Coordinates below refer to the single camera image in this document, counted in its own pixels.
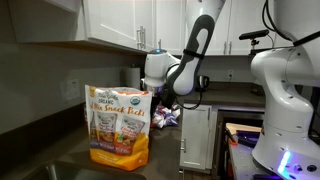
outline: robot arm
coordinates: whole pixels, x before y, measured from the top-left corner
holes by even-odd
[[[224,1],[189,0],[187,5],[187,25],[192,31],[182,59],[179,60],[162,49],[151,51],[146,58],[145,84],[155,89],[166,83],[168,91],[163,101],[169,105],[177,96],[193,91]]]

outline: snack bag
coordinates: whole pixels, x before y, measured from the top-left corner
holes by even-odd
[[[91,160],[131,171],[149,155],[152,93],[85,86]]]

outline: paper towel roll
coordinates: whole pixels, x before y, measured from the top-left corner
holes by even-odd
[[[126,69],[126,85],[140,90],[140,68]]]

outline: blue light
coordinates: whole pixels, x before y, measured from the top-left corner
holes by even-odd
[[[284,177],[288,176],[288,173],[285,171],[285,167],[288,165],[290,157],[291,157],[291,152],[286,151],[278,167],[278,172],[282,174]]]

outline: electrical outlet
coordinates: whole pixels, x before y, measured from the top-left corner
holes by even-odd
[[[70,101],[80,97],[79,80],[72,79],[60,82],[62,97],[65,101]]]
[[[228,71],[227,71],[227,78],[228,78],[228,79],[233,78],[233,70],[228,70]]]

